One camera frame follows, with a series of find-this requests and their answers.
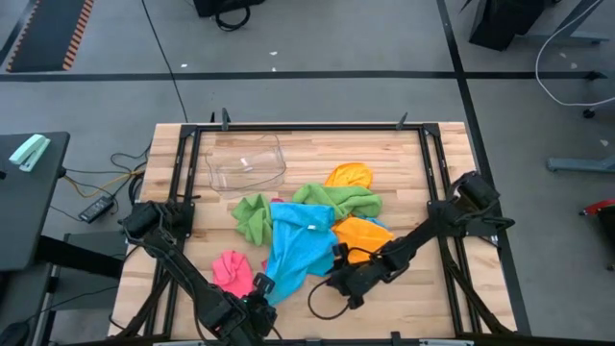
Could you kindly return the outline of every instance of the red object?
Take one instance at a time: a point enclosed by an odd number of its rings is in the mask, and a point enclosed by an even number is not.
[[[613,206],[615,206],[615,199],[603,200],[589,207],[585,207],[585,209],[583,209],[581,213],[585,215],[597,215],[600,210]]]
[[[213,283],[237,298],[252,291],[252,268],[245,255],[229,250],[211,264]]]

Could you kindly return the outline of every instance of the orange towel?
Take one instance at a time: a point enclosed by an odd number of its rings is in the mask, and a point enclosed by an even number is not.
[[[339,242],[345,242],[348,248],[357,247],[370,252],[380,249],[384,243],[394,237],[385,228],[353,216],[333,225],[332,230]],[[359,250],[353,250],[348,255],[350,263],[366,260],[369,260],[369,255]]]
[[[325,186],[363,186],[372,184],[372,170],[364,163],[344,163],[338,165],[325,183]]]

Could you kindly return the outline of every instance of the green cloth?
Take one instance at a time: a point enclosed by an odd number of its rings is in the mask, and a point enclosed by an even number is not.
[[[244,197],[233,209],[233,217],[239,221],[237,231],[246,235],[246,240],[257,246],[271,244],[271,210],[265,196],[257,194]]]
[[[294,203],[333,207],[335,220],[348,214],[376,217],[381,213],[382,199],[363,186],[322,186],[305,184],[292,196]]]

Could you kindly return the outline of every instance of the blue towel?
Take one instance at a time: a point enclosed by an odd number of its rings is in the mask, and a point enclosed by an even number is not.
[[[272,203],[273,244],[265,274],[276,285],[266,296],[276,305],[299,289],[307,274],[325,276],[333,267],[337,237],[332,207]]]
[[[388,228],[388,226],[384,225],[384,224],[382,223],[382,221],[380,221],[380,220],[379,220],[379,219],[377,219],[376,217],[367,217],[367,216],[365,216],[365,215],[357,215],[357,217],[358,217],[358,218],[362,218],[363,220],[367,220],[367,221],[369,221],[369,222],[371,222],[371,223],[373,223],[373,224],[377,224],[378,226],[380,226],[380,227],[382,227],[382,228],[384,228],[384,229],[386,229],[386,230],[389,230],[389,231],[390,231],[390,229]]]

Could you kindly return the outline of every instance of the transparent plastic bin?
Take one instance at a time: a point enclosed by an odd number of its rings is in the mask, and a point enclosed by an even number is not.
[[[283,184],[286,162],[277,136],[230,139],[228,142],[228,145],[216,145],[206,152],[211,189],[231,199]]]

